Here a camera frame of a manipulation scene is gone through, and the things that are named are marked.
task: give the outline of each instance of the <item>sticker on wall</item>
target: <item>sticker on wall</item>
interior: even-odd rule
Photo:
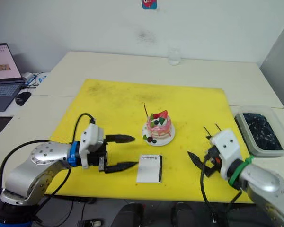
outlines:
[[[156,9],[157,0],[141,0],[143,9]]]

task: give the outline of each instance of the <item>laptop screen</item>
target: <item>laptop screen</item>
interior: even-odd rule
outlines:
[[[0,81],[22,79],[7,44],[0,44]]]

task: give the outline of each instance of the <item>white wall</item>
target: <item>white wall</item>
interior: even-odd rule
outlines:
[[[263,62],[261,70],[284,105],[284,30]]]
[[[52,67],[69,50],[254,61],[284,27],[284,0],[0,0],[0,42],[21,70]]]

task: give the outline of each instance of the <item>laptop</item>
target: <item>laptop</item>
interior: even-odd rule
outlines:
[[[8,45],[0,44],[0,112],[6,110],[24,84]]]

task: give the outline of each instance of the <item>green ring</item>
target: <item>green ring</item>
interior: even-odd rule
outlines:
[[[232,187],[233,183],[235,182],[235,180],[238,178],[238,176],[240,175],[240,173],[242,172],[242,170],[248,166],[251,163],[251,160],[253,159],[253,156],[250,156],[248,158],[245,159],[245,162],[242,162],[235,170],[235,172],[233,172],[231,178],[228,181],[228,184]]]

